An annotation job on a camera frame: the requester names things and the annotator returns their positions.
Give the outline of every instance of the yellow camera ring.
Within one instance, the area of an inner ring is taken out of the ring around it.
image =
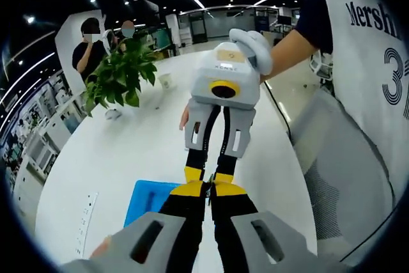
[[[231,81],[218,80],[210,84],[210,91],[219,98],[233,98],[240,93],[240,87]]]

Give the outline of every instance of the power outlet strip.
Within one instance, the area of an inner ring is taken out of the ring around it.
[[[80,258],[84,257],[85,240],[97,196],[97,192],[89,193],[84,200],[81,221],[79,223],[78,233],[75,239],[75,254]]]

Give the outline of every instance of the office chair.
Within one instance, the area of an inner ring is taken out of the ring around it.
[[[390,214],[394,196],[388,171],[376,146],[323,89],[316,91],[291,131],[313,207],[318,256],[342,260]],[[345,263],[360,262],[380,233]]]

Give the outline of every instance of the blue tray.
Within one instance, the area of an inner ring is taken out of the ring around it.
[[[127,217],[123,227],[128,226],[146,212],[158,212],[165,203],[169,193],[179,185],[179,183],[138,180],[130,198]]]

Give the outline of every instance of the paper cup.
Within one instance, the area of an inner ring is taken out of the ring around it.
[[[168,90],[172,87],[172,78],[171,74],[164,74],[158,77],[160,84],[164,90]]]

